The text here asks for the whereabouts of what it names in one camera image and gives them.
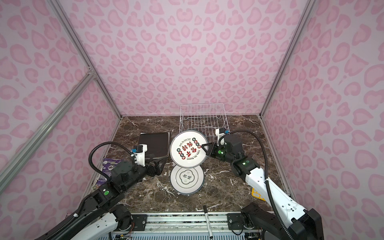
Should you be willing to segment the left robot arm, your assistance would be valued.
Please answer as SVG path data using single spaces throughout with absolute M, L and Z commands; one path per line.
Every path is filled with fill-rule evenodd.
M 144 167 L 135 167 L 129 161 L 118 163 L 106 183 L 85 196 L 72 214 L 38 239 L 70 240 L 95 220 L 107 216 L 112 219 L 102 223 L 102 228 L 112 226 L 112 230 L 131 230 L 134 225 L 132 214 L 120 201 L 144 177 L 161 175 L 167 160 L 167 157 L 154 160 Z

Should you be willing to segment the dark brown square plate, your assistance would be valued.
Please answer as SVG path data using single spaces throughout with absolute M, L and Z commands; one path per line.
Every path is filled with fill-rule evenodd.
M 159 160 L 168 157 L 170 154 L 171 133 L 141 133 L 138 143 L 139 145 L 147 145 L 146 161 L 150 159 Z

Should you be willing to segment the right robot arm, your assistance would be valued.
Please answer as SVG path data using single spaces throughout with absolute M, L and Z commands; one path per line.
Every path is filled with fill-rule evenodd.
M 288 196 L 268 177 L 268 158 L 261 167 L 246 155 L 240 137 L 227 134 L 219 139 L 224 143 L 201 146 L 206 155 L 230 164 L 233 174 L 255 189 L 273 209 L 264 211 L 256 203 L 241 210 L 246 220 L 279 240 L 323 240 L 322 217 L 315 209 L 307 210 Z

